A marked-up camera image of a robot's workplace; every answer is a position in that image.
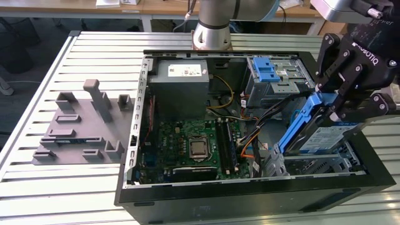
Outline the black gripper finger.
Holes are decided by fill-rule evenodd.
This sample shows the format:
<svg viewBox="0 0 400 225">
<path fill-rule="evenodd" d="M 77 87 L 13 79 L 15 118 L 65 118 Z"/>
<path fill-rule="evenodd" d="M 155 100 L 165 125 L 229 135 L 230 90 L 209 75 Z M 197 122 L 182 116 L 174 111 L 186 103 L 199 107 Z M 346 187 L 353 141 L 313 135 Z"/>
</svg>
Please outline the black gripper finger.
<svg viewBox="0 0 400 225">
<path fill-rule="evenodd" d="M 345 83 L 339 76 L 349 65 L 354 53 L 349 39 L 338 34 L 327 33 L 323 37 L 318 57 L 317 88 L 322 93 L 333 93 Z"/>
<path fill-rule="evenodd" d="M 399 75 L 397 67 L 358 64 L 342 68 L 339 82 L 327 82 L 325 90 L 338 97 L 331 105 L 333 121 L 371 123 L 399 117 L 399 107 L 389 89 Z"/>
</svg>

